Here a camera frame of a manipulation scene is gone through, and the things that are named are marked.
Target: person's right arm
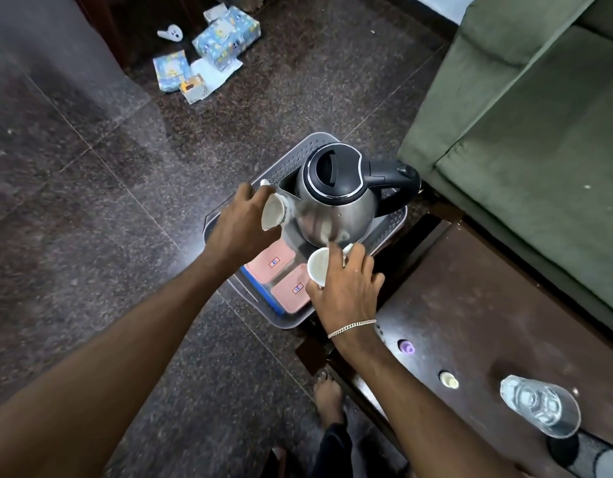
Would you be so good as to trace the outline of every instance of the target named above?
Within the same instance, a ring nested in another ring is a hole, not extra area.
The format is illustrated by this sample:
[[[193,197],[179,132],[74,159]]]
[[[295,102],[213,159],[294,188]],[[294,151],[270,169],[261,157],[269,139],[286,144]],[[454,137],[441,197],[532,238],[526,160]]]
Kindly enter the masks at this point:
[[[310,281],[307,291],[327,333],[374,319],[383,275],[373,275],[373,257],[355,244],[342,266],[342,251],[330,245],[326,287]],[[390,353],[372,325],[333,338],[335,346],[364,379],[419,478],[522,478],[448,405]]]

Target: person's left hand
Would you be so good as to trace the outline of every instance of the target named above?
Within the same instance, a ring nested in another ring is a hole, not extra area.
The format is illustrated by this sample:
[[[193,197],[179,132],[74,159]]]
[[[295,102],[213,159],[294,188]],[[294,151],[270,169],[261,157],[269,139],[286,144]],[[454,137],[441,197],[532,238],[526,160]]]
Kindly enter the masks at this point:
[[[220,212],[204,252],[230,275],[281,236],[279,225],[268,231],[262,226],[263,208],[273,192],[273,186],[261,186],[254,192],[251,184],[242,183],[231,204]]]

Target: jeans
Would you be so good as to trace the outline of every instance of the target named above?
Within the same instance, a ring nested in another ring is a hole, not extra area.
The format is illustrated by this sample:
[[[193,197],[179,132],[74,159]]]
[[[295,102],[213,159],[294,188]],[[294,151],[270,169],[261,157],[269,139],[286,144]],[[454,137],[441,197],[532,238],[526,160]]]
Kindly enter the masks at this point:
[[[353,444],[345,425],[333,424],[324,433],[311,478],[352,478],[350,451]]]

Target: kettle lid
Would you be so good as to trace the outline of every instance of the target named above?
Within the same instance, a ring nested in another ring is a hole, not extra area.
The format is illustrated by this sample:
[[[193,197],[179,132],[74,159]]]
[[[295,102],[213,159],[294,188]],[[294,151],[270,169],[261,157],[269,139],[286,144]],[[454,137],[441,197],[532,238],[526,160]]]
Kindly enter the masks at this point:
[[[326,144],[314,151],[304,164],[304,186],[316,200],[339,205],[359,198],[365,191],[362,153],[343,143]]]

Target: silver bracelet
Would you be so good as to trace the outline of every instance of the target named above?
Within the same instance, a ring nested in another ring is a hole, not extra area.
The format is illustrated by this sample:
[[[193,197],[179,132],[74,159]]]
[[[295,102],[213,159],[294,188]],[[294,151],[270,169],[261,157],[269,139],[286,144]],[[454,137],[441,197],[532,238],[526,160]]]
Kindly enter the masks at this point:
[[[342,327],[340,330],[336,330],[332,334],[329,334],[329,339],[332,337],[335,337],[336,335],[340,335],[342,332],[346,332],[348,329],[359,327],[361,325],[374,324],[376,322],[377,322],[376,319],[371,319],[369,321],[361,321],[361,322],[355,322],[354,324],[349,324],[347,326]]]

